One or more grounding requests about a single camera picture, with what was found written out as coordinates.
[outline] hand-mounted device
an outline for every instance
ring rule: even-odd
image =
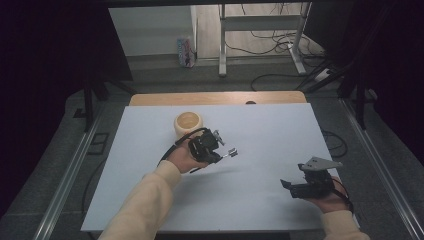
[[[353,204],[349,199],[349,195],[345,196],[339,192],[335,186],[333,179],[327,169],[338,168],[343,166],[340,162],[334,162],[323,158],[312,157],[306,164],[298,164],[299,170],[305,173],[305,184],[293,185],[290,182],[280,179],[285,189],[290,190],[293,198],[325,198],[331,193],[336,194],[343,199],[349,206],[349,210],[353,213]]]
[[[202,135],[191,138],[193,134],[200,131],[203,131]],[[214,152],[214,150],[219,148],[218,143],[221,143],[222,146],[225,145],[225,143],[222,141],[221,136],[219,135],[218,130],[215,130],[212,133],[212,131],[208,128],[199,128],[184,135],[182,138],[177,140],[175,144],[172,145],[171,148],[169,148],[165,155],[163,155],[161,161],[167,159],[169,155],[171,155],[171,153],[187,139],[190,139],[190,141],[188,142],[190,153],[198,162],[207,162],[209,164],[212,164],[221,161],[221,159],[225,157],[234,157],[238,154],[237,149],[233,148],[228,151],[228,154],[221,157],[218,153]],[[199,170],[199,168],[191,171],[190,173],[193,173],[197,170]]]

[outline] wooden floor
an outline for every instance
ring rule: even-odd
[[[272,4],[229,4],[226,5],[226,16],[242,16],[243,8],[246,15],[298,15],[301,9],[301,3],[272,3]],[[198,17],[198,36],[197,36],[197,53],[198,58],[217,58],[219,56],[219,45],[220,45],[220,5],[200,5],[196,6],[196,12]],[[287,47],[281,45],[281,48],[275,48],[276,42],[274,40],[287,41],[285,34],[294,31],[254,31],[254,32],[227,32],[227,56],[228,57],[241,57],[241,56],[258,56],[258,55],[289,55]],[[253,36],[281,36],[275,37],[274,40],[271,38],[258,38]],[[240,50],[233,50],[233,48],[240,48],[250,52],[264,53],[266,54],[252,54]],[[311,41],[308,50],[308,40],[302,39],[300,43],[300,50],[305,54],[310,54],[309,50],[314,54],[322,53],[322,48]]]

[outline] cream sleeve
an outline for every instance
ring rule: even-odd
[[[369,236],[361,232],[352,218],[350,211],[335,211],[322,216],[325,240],[369,240]]]
[[[181,180],[178,168],[162,161],[125,199],[99,239],[153,240],[172,205],[172,189]]]

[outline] person's arm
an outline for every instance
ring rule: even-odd
[[[152,173],[146,174],[125,199],[99,239],[154,239],[172,205],[172,189],[181,173],[206,167],[190,155],[183,143]]]
[[[336,190],[346,195],[340,180],[333,177]],[[306,199],[318,206],[326,234],[325,240],[369,240],[370,237],[361,232],[353,220],[352,212],[346,203],[337,195],[331,194],[324,199]]]

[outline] white wall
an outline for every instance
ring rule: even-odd
[[[126,56],[177,54],[177,38],[195,36],[194,6],[111,8],[109,12]]]

